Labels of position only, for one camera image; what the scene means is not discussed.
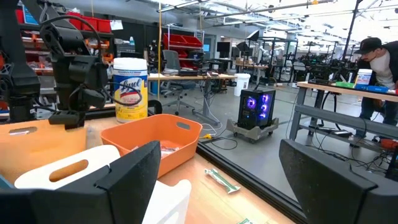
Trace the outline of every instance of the office chair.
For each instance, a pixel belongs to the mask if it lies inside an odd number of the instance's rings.
[[[164,59],[166,60],[166,66],[165,68],[169,68],[169,69],[174,69],[174,70],[178,70],[181,71],[181,66],[180,66],[180,61],[178,60],[178,53],[174,50],[163,50],[163,56]],[[166,92],[164,92],[164,96],[165,98],[167,97],[167,95],[171,94],[171,93],[176,93],[178,92],[177,95],[177,100],[171,102],[171,103],[167,103],[164,106],[172,106],[172,105],[177,105],[177,109],[175,111],[175,115],[179,115],[180,114],[180,106],[186,106],[187,108],[191,107],[193,109],[195,109],[194,106],[189,105],[188,103],[184,103],[181,101],[181,99],[183,98],[183,95],[187,96],[187,90],[192,90],[196,87],[196,83],[193,81],[182,81],[182,82],[172,82],[172,81],[168,81],[166,84]]]

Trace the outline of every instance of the green object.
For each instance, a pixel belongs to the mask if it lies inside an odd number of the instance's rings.
[[[245,218],[243,221],[241,221],[238,224],[254,224],[254,222],[251,222],[250,220],[248,220],[247,218]]]
[[[336,86],[345,87],[345,88],[354,88],[355,83],[336,82]]]
[[[207,170],[205,169],[205,173],[210,175],[210,177],[212,177],[213,179],[215,179],[217,181],[217,183],[224,185],[226,188],[226,192],[227,194],[235,192],[237,190],[240,189],[240,187],[238,186],[233,186],[232,184],[230,184],[226,179],[224,179],[224,177],[222,177],[217,170],[215,169],[211,169],[211,170]]]

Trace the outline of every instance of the white paper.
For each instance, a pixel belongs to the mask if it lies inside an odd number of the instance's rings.
[[[123,29],[123,24],[121,20],[111,21],[111,30],[121,30],[121,29]]]

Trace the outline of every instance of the man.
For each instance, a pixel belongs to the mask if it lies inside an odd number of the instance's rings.
[[[386,86],[391,90],[398,89],[398,41],[382,45],[375,37],[364,39],[360,49],[355,54],[361,54],[359,68],[373,70],[369,85]],[[373,112],[384,115],[384,124],[397,125],[398,103],[386,101],[382,108],[380,101],[364,97],[360,118],[371,119]],[[356,135],[364,138],[366,133],[356,131]]]

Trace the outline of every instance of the lysol disinfecting wipes container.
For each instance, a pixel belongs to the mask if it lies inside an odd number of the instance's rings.
[[[142,95],[140,103],[123,106],[115,102],[116,119],[125,123],[148,116],[148,71],[147,62],[140,58],[115,58],[113,60],[114,98],[122,103],[134,103],[139,95],[127,85],[138,90]]]

